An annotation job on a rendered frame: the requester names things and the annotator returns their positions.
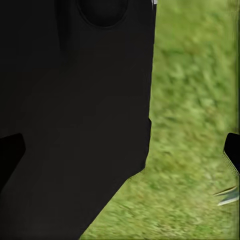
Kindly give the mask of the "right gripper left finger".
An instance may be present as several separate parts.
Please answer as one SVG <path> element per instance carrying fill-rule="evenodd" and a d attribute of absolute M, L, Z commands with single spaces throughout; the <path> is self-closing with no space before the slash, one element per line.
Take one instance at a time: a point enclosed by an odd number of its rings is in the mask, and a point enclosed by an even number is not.
<path fill-rule="evenodd" d="M 0 193 L 26 152 L 21 133 L 0 138 Z"/>

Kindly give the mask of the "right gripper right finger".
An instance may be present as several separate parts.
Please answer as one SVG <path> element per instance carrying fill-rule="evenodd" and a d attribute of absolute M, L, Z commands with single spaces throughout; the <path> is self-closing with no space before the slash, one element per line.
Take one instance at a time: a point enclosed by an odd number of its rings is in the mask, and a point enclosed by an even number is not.
<path fill-rule="evenodd" d="M 240 173 L 240 135 L 235 133 L 228 133 L 224 151 Z"/>

